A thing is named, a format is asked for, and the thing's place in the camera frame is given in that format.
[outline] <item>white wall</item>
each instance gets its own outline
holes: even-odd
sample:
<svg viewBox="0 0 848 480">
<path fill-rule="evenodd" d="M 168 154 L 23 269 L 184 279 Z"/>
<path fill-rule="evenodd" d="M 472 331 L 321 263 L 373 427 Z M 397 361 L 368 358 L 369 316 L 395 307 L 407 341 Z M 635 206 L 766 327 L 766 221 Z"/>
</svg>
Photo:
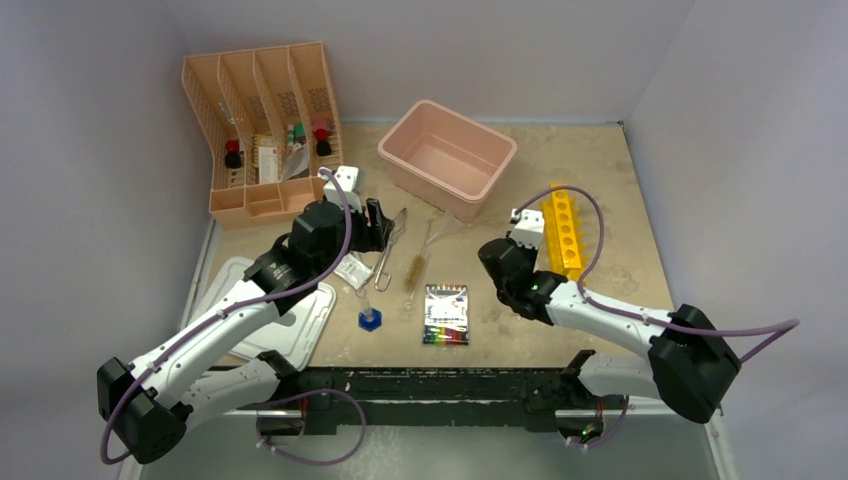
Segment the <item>white wall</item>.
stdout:
<svg viewBox="0 0 848 480">
<path fill-rule="evenodd" d="M 629 115 L 694 0 L 167 0 L 195 53 L 326 42 L 342 115 Z"/>
<path fill-rule="evenodd" d="M 675 301 L 804 320 L 726 398 L 750 479 L 848 475 L 846 85 L 845 2 L 698 0 L 628 124 Z"/>
<path fill-rule="evenodd" d="M 0 11 L 0 477 L 114 478 L 95 372 L 176 331 L 207 225 L 188 47 L 161 1 Z"/>
</svg>

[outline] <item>beige tabletop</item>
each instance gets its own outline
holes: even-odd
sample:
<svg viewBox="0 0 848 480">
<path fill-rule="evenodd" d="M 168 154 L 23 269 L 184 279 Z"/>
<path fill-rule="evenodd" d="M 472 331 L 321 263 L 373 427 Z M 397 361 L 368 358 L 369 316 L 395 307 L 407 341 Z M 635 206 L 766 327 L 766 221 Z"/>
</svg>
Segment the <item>beige tabletop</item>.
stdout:
<svg viewBox="0 0 848 480">
<path fill-rule="evenodd" d="M 325 282 L 336 289 L 336 306 L 316 347 L 312 366 L 396 367 L 562 367 L 581 349 L 607 353 L 623 349 L 587 333 L 550 327 L 520 318 L 498 302 L 495 289 L 477 260 L 477 249 L 504 235 L 514 207 L 551 182 L 581 186 L 600 202 L 606 220 L 606 242 L 598 267 L 588 278 L 591 290 L 619 300 L 654 308 L 671 308 L 668 286 L 657 254 L 633 164 L 618 125 L 591 127 L 496 126 L 518 143 L 518 153 L 474 221 L 435 242 L 421 283 L 466 284 L 469 290 L 468 346 L 422 344 L 423 297 L 417 293 L 408 319 L 403 277 L 424 240 L 427 220 L 443 212 L 395 187 L 386 172 L 377 143 L 390 125 L 346 125 L 343 128 L 348 165 L 366 173 L 363 198 L 380 200 L 394 217 L 408 210 L 406 231 L 398 239 L 386 270 L 396 277 L 385 293 L 369 282 L 367 295 L 383 313 L 383 326 L 367 332 L 357 326 L 359 300 L 335 275 Z M 588 252 L 597 245 L 597 218 L 591 205 L 578 200 Z M 214 251 L 210 278 L 234 256 L 255 258 L 291 229 L 290 223 L 224 231 Z M 363 256 L 377 262 L 377 253 Z M 544 248 L 537 268 L 547 269 Z"/>
</svg>

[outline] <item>brush bristle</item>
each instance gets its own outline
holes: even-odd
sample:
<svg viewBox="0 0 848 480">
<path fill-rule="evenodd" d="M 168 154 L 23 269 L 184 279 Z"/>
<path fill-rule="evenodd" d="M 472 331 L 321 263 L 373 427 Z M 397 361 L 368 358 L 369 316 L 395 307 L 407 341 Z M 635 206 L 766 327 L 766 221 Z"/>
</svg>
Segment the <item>brush bristle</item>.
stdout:
<svg viewBox="0 0 848 480">
<path fill-rule="evenodd" d="M 409 270 L 406 272 L 406 278 L 403 281 L 407 292 L 412 292 L 415 286 L 418 285 L 418 277 L 421 275 L 422 270 L 424 270 L 424 257 L 416 255 L 412 259 L 412 264 L 409 266 Z"/>
</svg>

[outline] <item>pink container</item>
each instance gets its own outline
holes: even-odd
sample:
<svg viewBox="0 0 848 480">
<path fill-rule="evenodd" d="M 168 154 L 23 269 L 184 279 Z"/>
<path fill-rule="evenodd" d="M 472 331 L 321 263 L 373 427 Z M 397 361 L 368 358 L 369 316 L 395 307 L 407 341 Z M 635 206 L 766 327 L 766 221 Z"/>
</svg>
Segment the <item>pink container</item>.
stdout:
<svg viewBox="0 0 848 480">
<path fill-rule="evenodd" d="M 469 222 L 517 146 L 506 135 L 421 100 L 378 146 L 395 185 Z"/>
</svg>

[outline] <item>wooden organizer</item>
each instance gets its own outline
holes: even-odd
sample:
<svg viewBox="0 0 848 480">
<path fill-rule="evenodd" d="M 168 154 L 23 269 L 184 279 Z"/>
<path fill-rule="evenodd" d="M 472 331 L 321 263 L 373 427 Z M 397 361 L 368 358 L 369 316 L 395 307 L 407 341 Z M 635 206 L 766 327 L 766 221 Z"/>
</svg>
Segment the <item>wooden organizer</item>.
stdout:
<svg viewBox="0 0 848 480">
<path fill-rule="evenodd" d="M 291 220 L 323 196 L 318 168 L 344 164 L 339 113 L 321 42 L 195 55 L 183 63 L 183 87 L 212 150 L 209 212 L 226 229 Z M 333 153 L 315 153 L 312 122 L 329 120 Z M 288 157 L 286 125 L 303 123 L 309 177 L 258 184 L 253 165 L 256 134 L 273 136 Z M 224 165 L 227 140 L 238 139 L 244 166 Z"/>
</svg>

